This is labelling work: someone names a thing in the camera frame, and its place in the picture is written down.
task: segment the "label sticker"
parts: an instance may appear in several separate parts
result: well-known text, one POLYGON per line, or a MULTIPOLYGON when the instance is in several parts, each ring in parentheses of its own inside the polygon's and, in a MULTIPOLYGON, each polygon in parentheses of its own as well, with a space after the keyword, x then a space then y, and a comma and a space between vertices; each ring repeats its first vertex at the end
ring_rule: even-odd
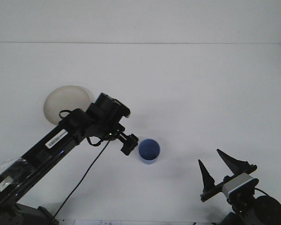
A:
POLYGON ((0 183, 0 192, 4 191, 14 180, 8 176, 0 183))
POLYGON ((55 144, 57 144, 64 136, 66 136, 68 132, 65 129, 62 129, 58 132, 50 141, 48 141, 45 145, 47 148, 52 148, 55 144))

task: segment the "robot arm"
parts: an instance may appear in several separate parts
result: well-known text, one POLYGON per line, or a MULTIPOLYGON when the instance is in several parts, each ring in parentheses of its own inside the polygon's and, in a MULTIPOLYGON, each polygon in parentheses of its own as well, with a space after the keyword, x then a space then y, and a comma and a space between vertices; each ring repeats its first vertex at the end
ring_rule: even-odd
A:
POLYGON ((214 185, 214 179, 199 160, 204 189, 201 201, 205 202, 219 192, 223 192, 234 213, 229 213, 219 225, 281 225, 281 204, 272 197, 254 198, 255 187, 259 180, 249 174, 257 169, 256 165, 236 160, 221 150, 220 157, 233 172, 222 183, 214 185))
POLYGON ((40 218, 40 210, 16 203, 85 138, 94 136, 102 141, 118 138, 123 143, 121 151, 129 155, 137 146, 138 138, 133 134, 125 135, 125 128, 119 124, 120 119, 129 114, 125 105, 103 93, 86 112, 75 109, 69 113, 0 175, 0 225, 58 224, 51 222, 51 215, 44 208, 40 218))

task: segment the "black cable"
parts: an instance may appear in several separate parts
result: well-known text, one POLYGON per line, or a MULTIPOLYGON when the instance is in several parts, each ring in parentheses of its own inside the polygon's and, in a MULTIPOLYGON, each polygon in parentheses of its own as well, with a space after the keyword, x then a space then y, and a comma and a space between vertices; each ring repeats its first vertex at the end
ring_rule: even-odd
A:
POLYGON ((59 213, 59 211, 61 210, 61 208, 64 206, 64 204, 66 203, 66 201, 70 198, 70 196, 73 194, 73 192, 78 188, 78 186, 82 183, 82 181, 84 180, 85 176, 88 174, 89 170, 91 169, 91 167, 93 166, 93 164, 97 161, 97 159, 100 157, 100 155, 103 153, 103 151, 106 149, 107 145, 109 144, 109 142, 111 142, 110 140, 106 143, 106 145, 104 146, 104 148, 101 150, 101 152, 98 154, 98 156, 95 158, 95 160, 92 162, 92 164, 89 166, 89 168, 86 170, 84 176, 82 177, 82 179, 79 181, 79 183, 76 185, 76 187, 71 191, 71 193, 68 195, 68 197, 65 199, 65 201, 61 204, 60 208, 57 210, 57 212, 55 213, 55 215, 53 216, 52 219, 54 219, 56 217, 56 215, 59 213))
POLYGON ((99 145, 103 142, 103 140, 100 140, 100 141, 98 141, 98 143, 93 144, 92 141, 90 140, 90 137, 87 137, 86 139, 88 140, 88 143, 89 143, 91 146, 95 146, 95 147, 99 146, 99 145))
POLYGON ((264 193, 265 195, 267 195, 267 196, 270 197, 270 195, 269 195, 268 193, 266 193, 265 191, 263 191, 263 190, 261 190, 261 189, 259 189, 259 188, 255 188, 255 190, 260 191, 261 193, 264 193))
POLYGON ((68 110, 68 109, 61 110, 61 111, 59 112, 59 117, 60 117, 61 119, 64 119, 65 116, 62 116, 61 114, 62 114, 62 113, 71 113, 71 112, 72 112, 72 111, 71 111, 71 110, 68 110))

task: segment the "white table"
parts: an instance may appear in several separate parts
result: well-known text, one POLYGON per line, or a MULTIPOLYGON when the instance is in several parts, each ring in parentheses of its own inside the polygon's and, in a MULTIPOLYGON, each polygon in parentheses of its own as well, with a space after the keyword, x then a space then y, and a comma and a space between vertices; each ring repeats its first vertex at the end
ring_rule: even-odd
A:
MULTIPOLYGON (((256 164, 258 187, 281 203, 281 45, 0 43, 0 164, 54 128, 43 103, 63 85, 119 99, 127 133, 162 150, 145 165, 112 142, 58 218, 220 221, 231 208, 223 194, 200 201, 198 166, 216 183, 231 175, 217 148, 256 164)), ((20 203, 55 213, 100 149, 84 141, 20 203)))

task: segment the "blue cup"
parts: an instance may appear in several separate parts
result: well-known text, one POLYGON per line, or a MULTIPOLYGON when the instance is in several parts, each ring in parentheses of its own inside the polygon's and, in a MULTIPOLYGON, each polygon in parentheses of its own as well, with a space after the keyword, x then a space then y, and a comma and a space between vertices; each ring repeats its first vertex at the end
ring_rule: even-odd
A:
POLYGON ((145 164, 154 163, 160 153, 160 146, 153 139, 145 139, 139 144, 140 159, 145 164))

